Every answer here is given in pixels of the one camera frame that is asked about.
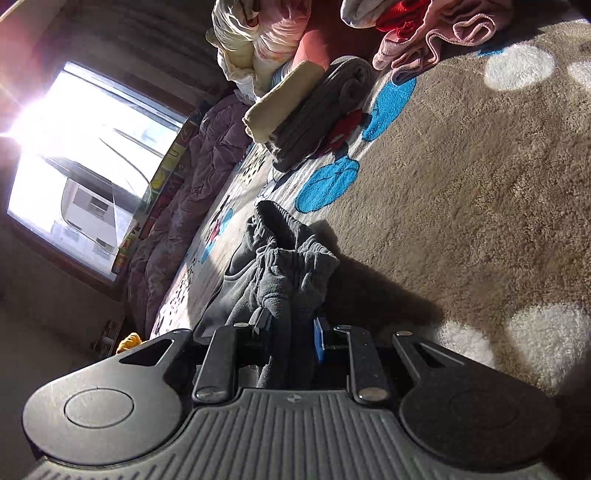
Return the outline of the grey fleece sweatpants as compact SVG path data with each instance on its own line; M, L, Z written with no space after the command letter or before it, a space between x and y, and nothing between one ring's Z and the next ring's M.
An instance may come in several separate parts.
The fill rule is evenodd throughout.
M308 389L314 371L314 318L339 259L310 227L273 201L260 201L246 222L221 287L194 328L208 338L224 325L270 312L270 361L259 386Z

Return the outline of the cream yellow duvet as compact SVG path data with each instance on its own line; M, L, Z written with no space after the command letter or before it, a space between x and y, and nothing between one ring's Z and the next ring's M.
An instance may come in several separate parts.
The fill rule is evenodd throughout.
M205 33L217 50L217 63L226 80L235 83L250 104L256 101L253 43L259 35L259 12L259 1L216 1L211 29Z

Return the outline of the red knit garment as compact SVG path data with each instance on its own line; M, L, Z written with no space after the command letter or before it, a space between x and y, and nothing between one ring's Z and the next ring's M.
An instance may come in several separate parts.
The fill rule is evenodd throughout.
M403 0L390 6L376 21L377 30L414 33L423 23L430 0Z

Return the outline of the dark grey folded garment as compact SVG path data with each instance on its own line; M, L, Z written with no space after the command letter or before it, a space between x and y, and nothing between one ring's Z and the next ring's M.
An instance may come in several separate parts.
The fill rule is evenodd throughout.
M366 99L375 82L370 63L356 56L332 62L311 93L280 124L266 149L273 155L273 168L286 173L315 149L342 116Z

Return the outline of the window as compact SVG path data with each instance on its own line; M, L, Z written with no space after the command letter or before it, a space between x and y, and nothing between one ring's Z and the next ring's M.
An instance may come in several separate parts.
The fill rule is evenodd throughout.
M115 258L184 116L66 63L8 135L20 148L7 213L54 251L115 281Z

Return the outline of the purple crumpled quilt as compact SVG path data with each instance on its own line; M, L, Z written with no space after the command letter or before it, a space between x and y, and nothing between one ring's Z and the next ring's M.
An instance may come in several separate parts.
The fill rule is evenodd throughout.
M157 210L145 239L131 257L126 275L126 309L136 331L147 337L195 233L252 139L242 117L249 109L232 92L209 109L190 143L172 196Z

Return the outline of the pink floral duvet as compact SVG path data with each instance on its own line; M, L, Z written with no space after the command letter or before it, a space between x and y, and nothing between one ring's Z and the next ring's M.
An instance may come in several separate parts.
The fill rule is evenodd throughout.
M270 90L273 73L294 57L311 16L311 1L260 2L259 30L253 41L252 67L256 91Z

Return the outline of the red pillow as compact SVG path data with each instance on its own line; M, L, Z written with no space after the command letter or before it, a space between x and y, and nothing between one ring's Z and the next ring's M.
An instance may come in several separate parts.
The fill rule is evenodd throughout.
M307 28L294 54L291 68L308 61L328 70L332 62L344 56L370 61L383 35L376 29L353 29L339 17L341 2L314 0Z

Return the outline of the yellow folded sweater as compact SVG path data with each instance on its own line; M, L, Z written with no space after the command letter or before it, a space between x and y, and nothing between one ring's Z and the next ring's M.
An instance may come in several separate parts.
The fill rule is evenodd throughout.
M143 343L141 337L136 333L132 332L128 334L123 340L121 340L117 346L116 353L120 354L125 351L131 350Z

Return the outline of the cluttered side shelf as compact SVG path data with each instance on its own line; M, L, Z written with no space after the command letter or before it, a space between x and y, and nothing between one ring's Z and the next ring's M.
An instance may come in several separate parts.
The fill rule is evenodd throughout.
M119 343L119 335L124 323L124 319L108 320L98 336L91 343L91 350L98 359L104 359L114 354Z

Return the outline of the Mickey Mouse plush blanket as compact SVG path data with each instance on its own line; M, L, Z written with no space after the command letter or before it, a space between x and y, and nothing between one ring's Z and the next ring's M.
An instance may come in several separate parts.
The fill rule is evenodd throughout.
M146 325L194 326L256 204L308 224L341 264L325 311L402 329L554 395L590 385L590 21L520 1L512 25L403 85L380 77L338 153L236 166Z

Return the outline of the cream folded garment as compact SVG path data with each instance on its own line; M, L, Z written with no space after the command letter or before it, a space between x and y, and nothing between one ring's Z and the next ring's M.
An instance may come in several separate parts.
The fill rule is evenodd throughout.
M324 75L325 69L314 62L298 64L286 78L245 112L242 122L247 135L256 143L269 141L270 135L308 97Z

